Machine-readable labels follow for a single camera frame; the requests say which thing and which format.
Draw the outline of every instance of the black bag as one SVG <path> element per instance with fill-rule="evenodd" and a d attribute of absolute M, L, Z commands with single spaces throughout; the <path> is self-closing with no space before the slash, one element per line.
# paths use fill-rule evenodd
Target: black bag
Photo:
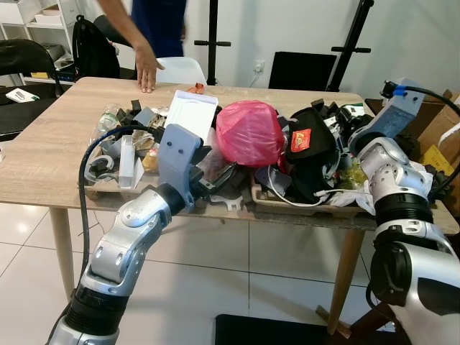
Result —
<path fill-rule="evenodd" d="M 115 47 L 84 16 L 77 16 L 72 46 L 77 80 L 82 77 L 120 78 Z"/>

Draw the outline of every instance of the person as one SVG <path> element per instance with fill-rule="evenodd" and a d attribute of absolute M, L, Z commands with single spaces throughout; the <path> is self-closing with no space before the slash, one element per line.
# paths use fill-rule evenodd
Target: person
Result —
<path fill-rule="evenodd" d="M 187 0 L 133 0 L 130 17 L 121 0 L 98 0 L 110 23 L 136 54 L 137 82 L 142 92 L 155 89 L 157 58 L 183 56 Z"/>

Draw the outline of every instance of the white wall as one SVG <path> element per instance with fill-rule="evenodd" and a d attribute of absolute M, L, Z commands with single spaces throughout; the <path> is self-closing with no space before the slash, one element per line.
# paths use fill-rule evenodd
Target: white wall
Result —
<path fill-rule="evenodd" d="M 102 13 L 96 2 L 79 1 L 90 20 Z M 129 9 L 131 0 L 124 3 Z M 231 41 L 232 46 L 218 48 L 217 78 L 225 86 L 248 86 L 254 60 L 264 60 L 265 72 L 254 87 L 267 87 L 275 52 L 329 54 L 331 46 L 344 44 L 358 3 L 220 0 L 218 39 Z M 185 54 L 198 60 L 204 71 L 207 48 L 196 47 L 193 41 L 207 39 L 208 8 L 209 0 L 188 0 L 186 13 Z M 440 92 L 459 90 L 459 18 L 459 0 L 376 0 L 359 40 L 359 46 L 372 48 L 372 53 L 353 56 L 341 90 L 376 97 L 384 80 L 402 76 Z"/>

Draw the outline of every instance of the cardboard tray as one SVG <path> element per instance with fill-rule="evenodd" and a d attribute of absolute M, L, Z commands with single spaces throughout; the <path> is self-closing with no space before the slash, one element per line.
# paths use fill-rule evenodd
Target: cardboard tray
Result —
<path fill-rule="evenodd" d="M 358 213 L 367 213 L 364 209 L 356 207 L 338 207 L 330 205 L 314 206 L 309 208 L 299 208 L 291 206 L 281 201 L 275 194 L 264 191 L 262 186 L 255 182 L 254 176 L 251 175 L 251 195 L 255 202 L 257 212 L 295 214 L 303 216 L 312 216 L 315 213 L 329 213 L 335 218 L 353 218 Z"/>

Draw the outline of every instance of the white tile floor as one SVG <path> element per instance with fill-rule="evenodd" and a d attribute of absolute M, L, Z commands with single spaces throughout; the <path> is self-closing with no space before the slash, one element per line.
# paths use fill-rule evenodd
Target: white tile floor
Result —
<path fill-rule="evenodd" d="M 114 213 L 88 215 L 93 247 Z M 69 219 L 77 275 L 80 211 Z M 323 324 L 315 308 L 330 306 L 343 239 L 339 229 L 177 217 L 147 255 L 118 344 L 211 345 L 221 313 Z M 369 310 L 371 243 L 369 234 L 342 313 L 347 323 Z M 0 344 L 43 344 L 65 304 L 47 209 L 0 204 Z"/>

